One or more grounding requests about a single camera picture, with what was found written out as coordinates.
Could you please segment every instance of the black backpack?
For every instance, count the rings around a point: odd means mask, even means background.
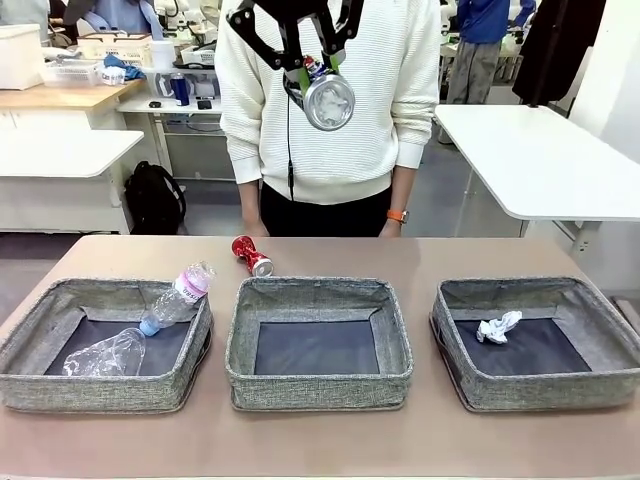
[[[125,184],[134,235],[175,235],[187,213],[180,186],[164,168],[140,162]]]

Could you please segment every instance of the bottle label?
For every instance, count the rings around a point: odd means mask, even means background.
[[[193,285],[187,278],[187,275],[184,273],[182,273],[176,279],[174,286],[175,286],[175,289],[178,292],[180,292],[180,295],[182,295],[182,298],[184,298],[184,301],[189,304],[196,303],[198,300],[204,297],[204,295],[207,293],[207,292],[203,292],[202,290],[197,288],[195,285]]]

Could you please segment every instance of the blue can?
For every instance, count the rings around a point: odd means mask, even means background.
[[[189,105],[189,85],[181,73],[171,75],[171,89],[176,97],[176,103],[181,107]]]

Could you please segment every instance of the plastic bottle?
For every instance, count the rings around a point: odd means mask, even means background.
[[[152,337],[160,329],[170,327],[184,318],[196,302],[207,294],[214,277],[214,271],[205,262],[191,265],[156,300],[151,313],[140,322],[140,330]]]

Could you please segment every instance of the crushed red can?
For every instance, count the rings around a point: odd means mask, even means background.
[[[241,235],[231,243],[233,254],[247,262],[247,269],[254,277],[268,277],[273,273],[273,262],[256,250],[256,245],[247,235]]]

